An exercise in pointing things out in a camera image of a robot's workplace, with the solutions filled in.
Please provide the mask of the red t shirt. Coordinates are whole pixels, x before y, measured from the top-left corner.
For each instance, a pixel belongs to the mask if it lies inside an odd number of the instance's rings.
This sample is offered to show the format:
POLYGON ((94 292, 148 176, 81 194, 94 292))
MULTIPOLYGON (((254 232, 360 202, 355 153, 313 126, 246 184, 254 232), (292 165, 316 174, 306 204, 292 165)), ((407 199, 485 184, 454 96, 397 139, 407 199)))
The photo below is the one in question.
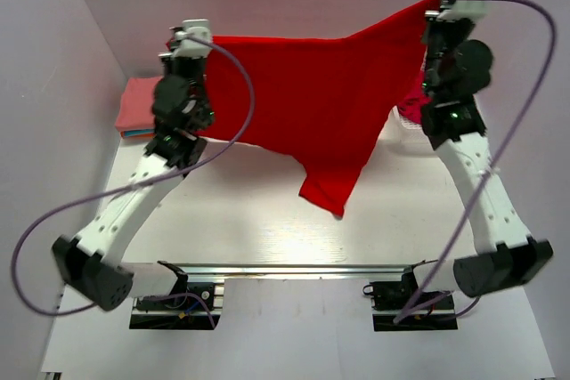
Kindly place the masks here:
POLYGON ((335 39, 216 36, 205 135, 293 157, 305 169, 300 196, 342 216, 390 110, 419 85, 425 13, 440 2, 335 39))

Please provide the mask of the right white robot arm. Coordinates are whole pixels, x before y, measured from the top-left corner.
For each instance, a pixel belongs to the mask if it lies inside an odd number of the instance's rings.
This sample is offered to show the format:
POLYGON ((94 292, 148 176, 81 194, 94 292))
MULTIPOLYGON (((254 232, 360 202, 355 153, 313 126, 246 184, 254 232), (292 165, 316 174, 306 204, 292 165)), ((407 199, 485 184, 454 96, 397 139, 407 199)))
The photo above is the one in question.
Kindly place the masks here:
POLYGON ((415 308, 425 306, 435 292, 479 297, 523 286, 553 256, 549 241, 535 239, 517 215, 492 164, 475 101, 490 83, 490 48, 470 38, 475 23, 468 18, 445 20, 430 11, 426 22, 422 90, 428 102, 420 110, 420 123, 460 195, 465 209, 460 225, 470 226, 476 252, 444 259, 438 268, 415 268, 415 277, 402 285, 404 301, 415 308))

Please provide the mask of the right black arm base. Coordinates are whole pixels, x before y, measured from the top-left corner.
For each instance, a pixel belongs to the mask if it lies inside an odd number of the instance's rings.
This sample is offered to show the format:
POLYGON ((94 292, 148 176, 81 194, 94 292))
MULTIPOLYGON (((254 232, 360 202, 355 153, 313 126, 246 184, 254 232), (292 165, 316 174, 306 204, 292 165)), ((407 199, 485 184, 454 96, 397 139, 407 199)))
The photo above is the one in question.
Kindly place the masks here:
POLYGON ((398 324, 393 318, 406 305, 418 288, 414 269, 435 263, 436 260, 422 261, 403 269, 398 280, 372 281, 362 288, 362 294, 370 298, 372 323, 375 332, 411 332, 457 330, 455 307, 450 292, 423 293, 415 305, 430 302, 398 324))

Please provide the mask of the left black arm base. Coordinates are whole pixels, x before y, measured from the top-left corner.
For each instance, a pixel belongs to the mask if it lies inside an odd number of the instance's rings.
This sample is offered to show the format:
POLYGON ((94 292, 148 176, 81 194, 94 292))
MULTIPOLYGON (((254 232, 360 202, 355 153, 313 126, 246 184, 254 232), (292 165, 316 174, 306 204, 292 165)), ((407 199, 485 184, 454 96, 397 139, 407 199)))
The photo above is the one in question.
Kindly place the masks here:
POLYGON ((175 274, 176 282, 167 297, 135 298, 130 314, 131 330, 214 330, 221 318, 224 279, 215 274, 187 271, 159 261, 175 274))

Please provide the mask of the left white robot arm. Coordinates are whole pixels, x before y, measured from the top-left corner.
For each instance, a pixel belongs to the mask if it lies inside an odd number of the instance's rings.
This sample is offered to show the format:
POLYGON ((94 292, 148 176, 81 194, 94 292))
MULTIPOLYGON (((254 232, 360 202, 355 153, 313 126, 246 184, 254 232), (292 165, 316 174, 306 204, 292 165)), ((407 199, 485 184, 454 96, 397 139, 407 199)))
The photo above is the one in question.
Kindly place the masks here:
POLYGON ((205 87, 207 57, 160 55, 164 76, 153 93, 154 136, 129 178, 130 188, 115 195, 73 237, 53 243, 64 283, 104 311, 129 297, 157 296, 170 308, 187 300, 187 276, 180 268, 168 262, 125 263, 123 257, 137 231, 198 164, 207 146, 197 135, 214 121, 205 87))

